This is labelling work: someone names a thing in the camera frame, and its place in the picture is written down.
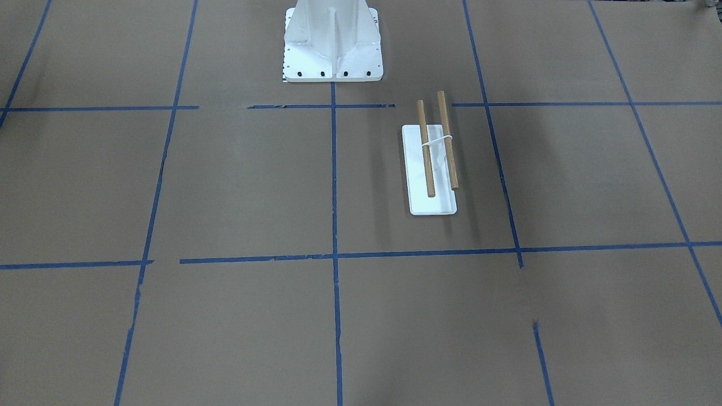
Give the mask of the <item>white wooden-bar towel rack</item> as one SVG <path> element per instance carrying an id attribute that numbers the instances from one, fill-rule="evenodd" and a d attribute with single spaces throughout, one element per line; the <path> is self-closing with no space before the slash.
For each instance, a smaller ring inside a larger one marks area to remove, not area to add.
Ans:
<path id="1" fill-rule="evenodd" d="M 459 176 L 454 154 L 446 93 L 437 92 L 439 124 L 426 121 L 425 106 L 417 101 L 418 123 L 400 128 L 407 183 L 408 210 L 414 216 L 454 215 Z"/>

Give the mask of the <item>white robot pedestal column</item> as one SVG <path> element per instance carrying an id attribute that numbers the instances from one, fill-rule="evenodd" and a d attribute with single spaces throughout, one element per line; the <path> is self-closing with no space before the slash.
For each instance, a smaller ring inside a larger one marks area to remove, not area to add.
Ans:
<path id="1" fill-rule="evenodd" d="M 376 82 L 381 28 L 366 1 L 298 1 L 285 12 L 284 82 Z"/>

